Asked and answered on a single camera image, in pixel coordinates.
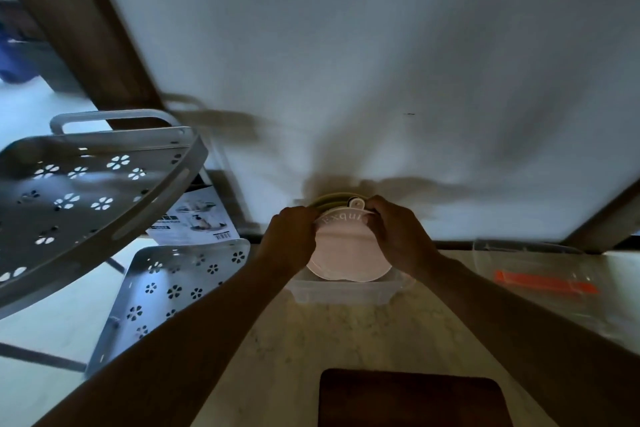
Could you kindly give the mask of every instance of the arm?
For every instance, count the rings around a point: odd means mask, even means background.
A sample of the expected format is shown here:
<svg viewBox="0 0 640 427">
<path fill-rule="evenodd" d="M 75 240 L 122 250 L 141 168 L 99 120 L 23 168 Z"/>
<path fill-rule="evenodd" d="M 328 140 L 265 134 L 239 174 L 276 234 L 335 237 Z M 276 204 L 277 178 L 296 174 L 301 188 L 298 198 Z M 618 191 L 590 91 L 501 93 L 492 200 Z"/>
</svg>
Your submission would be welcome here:
<svg viewBox="0 0 640 427">
<path fill-rule="evenodd" d="M 233 277 L 114 359 L 36 426 L 191 425 L 262 310 L 308 263 L 317 214 L 299 206 L 274 216 L 257 255 Z"/>
<path fill-rule="evenodd" d="M 640 425 L 640 357 L 438 253 L 411 210 L 372 197 L 387 260 L 429 287 L 558 425 Z"/>
</svg>

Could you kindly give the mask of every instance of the plastic storage box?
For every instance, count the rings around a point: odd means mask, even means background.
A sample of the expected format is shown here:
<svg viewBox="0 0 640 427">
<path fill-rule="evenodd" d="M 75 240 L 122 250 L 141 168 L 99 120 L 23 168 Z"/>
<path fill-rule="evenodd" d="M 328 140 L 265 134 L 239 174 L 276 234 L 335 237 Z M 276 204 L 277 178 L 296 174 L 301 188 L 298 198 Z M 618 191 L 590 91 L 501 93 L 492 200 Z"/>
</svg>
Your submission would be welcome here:
<svg viewBox="0 0 640 427">
<path fill-rule="evenodd" d="M 413 278 L 392 268 L 371 282 L 325 280 L 303 268 L 286 285 L 298 303 L 321 304 L 387 304 L 398 291 L 413 285 Z"/>
<path fill-rule="evenodd" d="M 548 243 L 476 240 L 476 273 L 614 341 L 611 285 L 589 255 Z"/>
</svg>

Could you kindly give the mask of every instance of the paper instruction sheet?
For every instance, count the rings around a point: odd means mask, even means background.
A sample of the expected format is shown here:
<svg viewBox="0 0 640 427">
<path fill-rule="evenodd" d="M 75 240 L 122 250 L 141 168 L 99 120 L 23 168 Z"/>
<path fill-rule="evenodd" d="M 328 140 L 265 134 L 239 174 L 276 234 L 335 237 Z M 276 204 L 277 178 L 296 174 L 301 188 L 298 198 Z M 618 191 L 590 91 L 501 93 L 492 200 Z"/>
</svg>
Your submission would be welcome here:
<svg viewBox="0 0 640 427">
<path fill-rule="evenodd" d="M 240 237 L 213 186 L 185 192 L 147 233 L 158 245 L 205 245 Z"/>
</svg>

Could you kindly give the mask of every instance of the wooden cutting board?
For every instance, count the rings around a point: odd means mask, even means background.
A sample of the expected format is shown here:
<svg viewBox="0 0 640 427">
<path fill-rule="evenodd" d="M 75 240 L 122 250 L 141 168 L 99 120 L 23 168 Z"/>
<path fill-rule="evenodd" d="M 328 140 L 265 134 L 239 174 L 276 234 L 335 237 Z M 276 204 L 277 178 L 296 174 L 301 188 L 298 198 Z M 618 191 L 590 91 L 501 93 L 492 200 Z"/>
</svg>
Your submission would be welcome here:
<svg viewBox="0 0 640 427">
<path fill-rule="evenodd" d="M 320 377 L 318 427 L 513 427 L 488 378 L 329 369 Z"/>
</svg>

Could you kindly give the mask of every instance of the shelf tray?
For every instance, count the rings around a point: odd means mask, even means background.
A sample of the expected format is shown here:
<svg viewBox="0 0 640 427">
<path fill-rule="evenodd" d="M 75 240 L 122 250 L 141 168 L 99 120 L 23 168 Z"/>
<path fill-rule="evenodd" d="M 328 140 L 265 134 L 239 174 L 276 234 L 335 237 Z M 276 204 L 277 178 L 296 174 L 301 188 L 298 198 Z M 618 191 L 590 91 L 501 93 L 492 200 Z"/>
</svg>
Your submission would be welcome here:
<svg viewBox="0 0 640 427">
<path fill-rule="evenodd" d="M 58 115 L 52 129 L 61 133 L 61 123 L 69 121 L 148 116 L 175 123 L 164 112 L 123 110 Z M 60 290 L 134 240 L 180 197 L 206 158 L 202 140 L 185 126 L 62 133 L 5 148 L 0 319 Z"/>
<path fill-rule="evenodd" d="M 244 265 L 251 245 L 152 246 L 136 253 L 85 371 L 89 377 Z"/>
</svg>

